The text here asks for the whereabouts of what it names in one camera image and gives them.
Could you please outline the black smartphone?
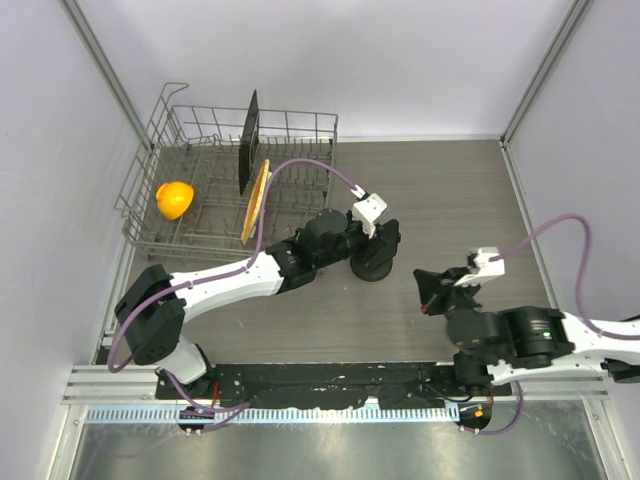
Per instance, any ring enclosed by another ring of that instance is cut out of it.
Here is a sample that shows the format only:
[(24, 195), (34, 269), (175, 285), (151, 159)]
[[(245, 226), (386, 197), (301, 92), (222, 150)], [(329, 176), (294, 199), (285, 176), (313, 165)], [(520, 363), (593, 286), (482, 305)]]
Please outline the black smartphone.
[(401, 241), (399, 231), (399, 221), (397, 219), (388, 220), (379, 226), (380, 248), (377, 252), (377, 259), (380, 263), (392, 260), (397, 254), (398, 244)]

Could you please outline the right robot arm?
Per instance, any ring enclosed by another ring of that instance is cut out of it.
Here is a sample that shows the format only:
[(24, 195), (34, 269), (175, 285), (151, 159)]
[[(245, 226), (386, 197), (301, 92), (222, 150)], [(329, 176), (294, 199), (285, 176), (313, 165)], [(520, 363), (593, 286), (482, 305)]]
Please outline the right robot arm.
[(465, 395), (533, 378), (607, 375), (616, 383), (639, 381), (639, 343), (606, 337), (557, 309), (521, 306), (484, 311), (475, 295), (505, 274), (496, 266), (458, 267), (442, 273), (416, 269), (421, 311), (442, 315), (453, 356), (453, 387)]

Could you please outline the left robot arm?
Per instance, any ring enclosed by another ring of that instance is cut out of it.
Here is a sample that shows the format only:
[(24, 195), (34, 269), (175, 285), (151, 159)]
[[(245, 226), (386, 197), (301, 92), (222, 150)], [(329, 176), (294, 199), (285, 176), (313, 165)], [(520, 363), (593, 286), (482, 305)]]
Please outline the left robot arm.
[(367, 233), (352, 212), (324, 209), (254, 260), (178, 273), (161, 264), (149, 266), (115, 307), (120, 331), (112, 346), (126, 344), (129, 362), (157, 365), (187, 396), (203, 398), (212, 389), (212, 366), (183, 335), (187, 322), (232, 303), (301, 288), (320, 270), (342, 261), (359, 279), (381, 281), (391, 272), (400, 239), (396, 219), (376, 223)]

